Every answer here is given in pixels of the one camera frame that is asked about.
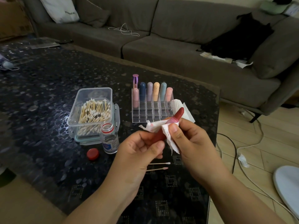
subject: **red bottle cap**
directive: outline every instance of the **red bottle cap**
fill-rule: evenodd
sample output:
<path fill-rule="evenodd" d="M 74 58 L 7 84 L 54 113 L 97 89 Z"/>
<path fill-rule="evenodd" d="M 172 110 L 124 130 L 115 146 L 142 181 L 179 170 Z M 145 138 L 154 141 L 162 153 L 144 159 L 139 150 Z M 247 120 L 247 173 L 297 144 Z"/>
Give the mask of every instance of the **red bottle cap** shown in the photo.
<path fill-rule="evenodd" d="M 99 151 L 96 148 L 91 148 L 87 152 L 87 158 L 89 160 L 95 160 L 99 157 Z"/>

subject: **white round stool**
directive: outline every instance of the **white round stool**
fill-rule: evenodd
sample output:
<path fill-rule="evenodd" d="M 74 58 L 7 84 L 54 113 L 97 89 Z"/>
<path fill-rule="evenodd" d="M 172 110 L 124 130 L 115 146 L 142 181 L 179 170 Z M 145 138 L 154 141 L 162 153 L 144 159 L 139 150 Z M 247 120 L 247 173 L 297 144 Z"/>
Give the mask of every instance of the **white round stool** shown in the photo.
<path fill-rule="evenodd" d="M 273 181 L 283 202 L 299 219 L 299 168 L 282 166 L 274 172 Z"/>

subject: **clear bottle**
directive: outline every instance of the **clear bottle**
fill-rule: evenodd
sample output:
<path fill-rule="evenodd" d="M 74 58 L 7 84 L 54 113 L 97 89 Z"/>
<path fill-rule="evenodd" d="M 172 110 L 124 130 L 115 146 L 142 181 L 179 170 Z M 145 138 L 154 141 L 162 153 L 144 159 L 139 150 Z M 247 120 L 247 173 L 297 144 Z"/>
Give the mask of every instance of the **clear bottle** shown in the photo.
<path fill-rule="evenodd" d="M 112 123 L 103 122 L 101 125 L 101 141 L 106 153 L 113 154 L 117 152 L 119 147 L 118 135 Z"/>

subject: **green object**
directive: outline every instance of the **green object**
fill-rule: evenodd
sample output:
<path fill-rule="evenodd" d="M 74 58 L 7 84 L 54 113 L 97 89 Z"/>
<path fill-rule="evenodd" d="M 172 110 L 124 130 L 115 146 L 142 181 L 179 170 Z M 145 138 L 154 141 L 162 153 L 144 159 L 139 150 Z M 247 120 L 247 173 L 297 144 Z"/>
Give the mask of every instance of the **green object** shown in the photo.
<path fill-rule="evenodd" d="M 260 5 L 261 10 L 272 15 L 278 15 L 283 13 L 283 11 L 286 10 L 287 7 L 288 5 L 278 5 L 275 2 L 268 1 L 268 0 L 263 0 Z"/>
<path fill-rule="evenodd" d="M 16 174 L 13 173 L 10 169 L 6 168 L 5 171 L 0 174 L 0 188 L 12 182 L 15 177 Z"/>

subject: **bottle label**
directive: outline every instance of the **bottle label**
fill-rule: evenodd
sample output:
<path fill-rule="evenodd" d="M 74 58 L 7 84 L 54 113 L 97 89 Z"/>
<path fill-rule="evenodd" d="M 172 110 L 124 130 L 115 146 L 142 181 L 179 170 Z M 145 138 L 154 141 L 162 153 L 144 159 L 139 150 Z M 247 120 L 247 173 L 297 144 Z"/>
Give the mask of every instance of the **bottle label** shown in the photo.
<path fill-rule="evenodd" d="M 102 143 L 102 144 L 103 144 L 103 147 L 105 150 L 110 151 L 110 152 L 114 151 L 114 150 L 118 149 L 118 147 L 119 147 L 118 137 L 109 143 Z"/>

